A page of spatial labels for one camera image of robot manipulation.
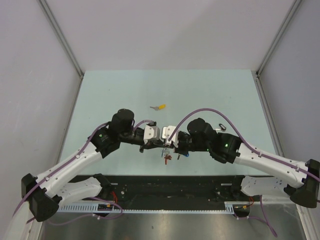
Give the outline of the red handled key organizer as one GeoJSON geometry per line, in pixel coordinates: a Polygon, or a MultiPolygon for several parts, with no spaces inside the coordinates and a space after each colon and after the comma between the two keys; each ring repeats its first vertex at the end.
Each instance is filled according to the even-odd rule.
{"type": "Polygon", "coordinates": [[[167,165],[169,161],[172,160],[170,150],[167,147],[164,147],[161,150],[161,157],[164,159],[164,164],[167,165]]]}

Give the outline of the yellow tagged key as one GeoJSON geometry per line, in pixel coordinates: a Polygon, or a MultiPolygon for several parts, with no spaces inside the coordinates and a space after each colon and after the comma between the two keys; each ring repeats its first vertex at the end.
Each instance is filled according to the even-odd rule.
{"type": "Polygon", "coordinates": [[[150,106],[151,109],[155,111],[163,110],[166,108],[166,104],[158,105],[158,106],[150,106]]]}

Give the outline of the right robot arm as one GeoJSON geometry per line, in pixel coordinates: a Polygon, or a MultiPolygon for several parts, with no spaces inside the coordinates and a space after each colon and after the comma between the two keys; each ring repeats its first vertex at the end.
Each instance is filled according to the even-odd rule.
{"type": "Polygon", "coordinates": [[[303,162],[265,152],[238,136],[216,132],[202,118],[191,121],[187,132],[169,125],[163,127],[161,134],[164,144],[181,155],[208,152],[220,163],[238,164],[268,174],[262,179],[246,176],[233,185],[230,194],[237,201],[247,196],[271,195],[289,198],[302,207],[317,207],[320,163],[314,159],[303,162]]]}

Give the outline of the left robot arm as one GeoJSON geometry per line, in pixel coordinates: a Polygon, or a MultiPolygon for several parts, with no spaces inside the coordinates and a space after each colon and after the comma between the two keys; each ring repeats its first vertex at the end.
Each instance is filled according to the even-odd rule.
{"type": "Polygon", "coordinates": [[[28,173],[21,179],[21,197],[28,203],[33,219],[43,222],[66,204],[97,197],[110,196],[110,183],[102,174],[88,180],[70,183],[77,174],[120,148],[121,143],[144,147],[163,147],[166,128],[159,128],[152,120],[135,123],[134,113],[120,109],[111,121],[99,125],[73,155],[43,173],[28,173]]]}

